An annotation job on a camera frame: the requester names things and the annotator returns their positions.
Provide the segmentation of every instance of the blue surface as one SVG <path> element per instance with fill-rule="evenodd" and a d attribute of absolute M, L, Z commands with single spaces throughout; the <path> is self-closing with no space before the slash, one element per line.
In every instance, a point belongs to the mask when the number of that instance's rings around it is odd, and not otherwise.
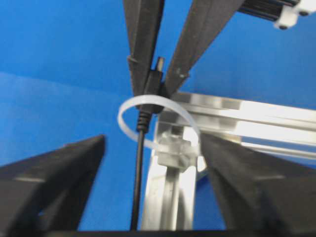
<path fill-rule="evenodd" d="M 155 58 L 167 65 L 190 2 L 166 1 Z M 182 90 L 316 109 L 315 21 L 278 31 L 237 13 Z M 127 230 L 136 144 L 116 123 L 132 95 L 121 1 L 0 0 L 0 32 L 0 165 L 106 134 L 80 229 Z M 136 111 L 125 117 L 134 124 Z M 197 184 L 195 228 L 224 228 L 206 179 Z"/>

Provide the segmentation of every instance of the white plastic part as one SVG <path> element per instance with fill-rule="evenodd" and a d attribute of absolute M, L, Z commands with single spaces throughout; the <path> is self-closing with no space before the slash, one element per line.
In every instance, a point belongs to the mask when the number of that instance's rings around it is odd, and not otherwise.
<path fill-rule="evenodd" d="M 297 20 L 298 13 L 294 12 L 290 6 L 283 6 L 281 16 L 275 21 L 274 27 L 278 29 L 285 27 L 287 29 L 294 26 Z"/>
<path fill-rule="evenodd" d="M 192 118 L 192 116 L 183 109 L 178 103 L 169 100 L 167 98 L 157 96 L 157 95 L 140 95 L 135 96 L 129 100 L 126 100 L 119 108 L 118 111 L 118 125 L 121 128 L 121 130 L 132 140 L 137 141 L 138 134 L 136 134 L 134 131 L 132 131 L 124 122 L 123 120 L 123 113 L 128 110 L 131 107 L 137 106 L 137 105 L 144 105 L 144 104 L 153 104 L 153 105 L 160 105 L 163 107 L 166 107 L 168 109 L 173 110 L 174 112 L 181 115 L 193 128 L 197 136 L 199 137 L 200 131 L 199 128 Z M 148 148 L 154 149 L 156 151 L 160 152 L 168 152 L 169 147 L 167 145 L 158 144 L 155 142 L 152 142 L 150 140 L 145 139 L 144 145 Z"/>
<path fill-rule="evenodd" d="M 300 14 L 300 12 L 306 12 L 312 14 L 316 11 L 316 0 L 301 0 L 293 10 Z"/>
<path fill-rule="evenodd" d="M 290 28 L 297 23 L 300 14 L 316 12 L 316 0 L 301 0 L 296 6 L 283 6 L 281 16 L 275 21 L 274 27 Z"/>

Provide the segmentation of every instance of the silver metal rail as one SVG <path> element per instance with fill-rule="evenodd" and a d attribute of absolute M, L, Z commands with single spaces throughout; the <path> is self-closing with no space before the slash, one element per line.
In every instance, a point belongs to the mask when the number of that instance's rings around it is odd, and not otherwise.
<path fill-rule="evenodd" d="M 316 111 L 188 93 L 179 93 L 173 100 L 193 116 L 204 133 L 272 155 L 315 160 L 316 164 Z M 196 143 L 197 139 L 174 112 L 164 110 L 159 116 L 157 142 Z M 180 158 L 153 151 L 142 229 L 192 229 L 196 180 L 205 171 L 203 157 Z"/>

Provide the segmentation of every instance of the cable connector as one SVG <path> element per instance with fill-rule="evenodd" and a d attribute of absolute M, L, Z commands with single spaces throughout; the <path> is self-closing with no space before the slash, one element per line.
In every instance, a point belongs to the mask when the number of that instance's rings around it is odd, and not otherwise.
<path fill-rule="evenodd" d="M 136 130 L 138 132 L 143 131 L 145 134 L 148 133 L 151 119 L 152 119 L 151 113 L 143 112 L 140 110 L 138 114 Z"/>
<path fill-rule="evenodd" d="M 149 72 L 148 80 L 146 83 L 145 95 L 160 95 L 161 90 L 161 80 L 162 80 L 162 68 L 163 68 L 164 58 L 159 57 L 157 60 L 155 70 Z M 162 106 L 159 105 L 142 105 L 139 107 L 140 112 L 146 112 L 149 114 L 158 114 L 163 110 Z"/>

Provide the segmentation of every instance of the zip tie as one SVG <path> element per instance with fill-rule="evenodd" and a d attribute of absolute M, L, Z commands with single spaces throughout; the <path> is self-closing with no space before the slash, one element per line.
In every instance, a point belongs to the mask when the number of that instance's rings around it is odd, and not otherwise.
<path fill-rule="evenodd" d="M 153 105 L 160 105 L 163 107 L 166 107 L 179 115 L 181 115 L 193 128 L 193 130 L 196 132 L 197 136 L 200 135 L 200 130 L 192 118 L 192 116 L 186 111 L 182 106 L 180 106 L 178 103 L 174 102 L 173 100 L 167 99 L 162 96 L 158 95 L 139 95 L 135 96 L 131 99 L 126 100 L 118 110 L 118 125 L 121 128 L 121 130 L 132 140 L 135 142 L 138 139 L 138 134 L 135 133 L 133 130 L 131 130 L 123 119 L 123 113 L 128 110 L 131 107 L 137 106 L 137 105 L 144 105 L 144 104 L 153 104 Z M 144 146 L 148 147 L 150 149 L 159 151 L 159 152 L 168 152 L 169 147 L 167 145 L 162 145 L 153 141 L 150 141 L 148 139 L 145 139 Z"/>

